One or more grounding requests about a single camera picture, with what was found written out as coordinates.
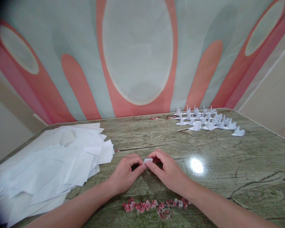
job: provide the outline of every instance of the fabric backdrop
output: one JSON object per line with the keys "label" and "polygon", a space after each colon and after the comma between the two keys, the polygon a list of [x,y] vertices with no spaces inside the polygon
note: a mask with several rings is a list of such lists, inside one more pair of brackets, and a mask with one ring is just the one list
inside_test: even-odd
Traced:
{"label": "fabric backdrop", "polygon": [[284,34],[285,0],[14,0],[0,75],[47,124],[233,109]]}

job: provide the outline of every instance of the white wall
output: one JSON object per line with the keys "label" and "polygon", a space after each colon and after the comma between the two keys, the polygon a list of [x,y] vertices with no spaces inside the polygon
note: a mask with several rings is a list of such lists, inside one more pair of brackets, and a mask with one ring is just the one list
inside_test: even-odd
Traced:
{"label": "white wall", "polygon": [[45,127],[0,80],[0,159]]}
{"label": "white wall", "polygon": [[285,138],[285,53],[240,112]]}

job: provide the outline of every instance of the wooden table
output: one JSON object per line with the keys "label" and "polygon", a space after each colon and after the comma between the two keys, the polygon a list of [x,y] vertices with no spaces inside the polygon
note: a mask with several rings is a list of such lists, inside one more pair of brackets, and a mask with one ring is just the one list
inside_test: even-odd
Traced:
{"label": "wooden table", "polygon": [[[100,166],[100,173],[91,177],[83,187],[76,187],[68,195],[70,200],[87,189],[106,180],[120,160],[127,154],[137,153],[143,159],[156,148],[170,154],[193,180],[227,199],[251,210],[263,218],[285,227],[285,139],[229,109],[218,113],[232,118],[245,129],[244,137],[231,136],[233,131],[188,130],[188,125],[178,126],[178,121],[167,120],[170,114],[148,115],[54,124],[46,127],[0,163],[17,153],[42,132],[62,125],[100,122],[106,139],[111,139],[118,149],[111,163]],[[191,160],[198,159],[202,173],[195,173]],[[144,172],[130,190],[112,198],[103,205],[84,227],[212,227],[215,226],[195,206],[170,209],[171,219],[160,219],[156,208],[144,213],[125,212],[123,203],[130,197],[136,202],[156,199],[158,202],[180,199],[168,190],[149,170]],[[22,227],[38,216],[26,218],[14,227]]]}

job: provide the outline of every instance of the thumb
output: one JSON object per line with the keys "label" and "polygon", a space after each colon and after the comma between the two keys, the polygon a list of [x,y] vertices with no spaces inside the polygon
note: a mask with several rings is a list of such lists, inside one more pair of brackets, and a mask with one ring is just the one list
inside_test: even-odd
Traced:
{"label": "thumb", "polygon": [[135,180],[147,169],[145,165],[140,165],[132,172],[132,177],[135,178]]}
{"label": "thumb", "polygon": [[146,162],[147,167],[160,179],[160,177],[163,175],[163,170],[161,170],[156,164],[153,162],[147,161]]}

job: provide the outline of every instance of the left hand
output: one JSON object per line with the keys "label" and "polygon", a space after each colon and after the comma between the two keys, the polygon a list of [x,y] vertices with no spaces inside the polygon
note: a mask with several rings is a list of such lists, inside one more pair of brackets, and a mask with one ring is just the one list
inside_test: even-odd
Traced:
{"label": "left hand", "polygon": [[[132,171],[131,166],[139,164]],[[137,154],[130,154],[124,157],[114,173],[108,178],[108,182],[115,189],[115,193],[120,194],[127,191],[136,181],[136,179],[146,170],[146,165],[143,165],[143,160]]]}

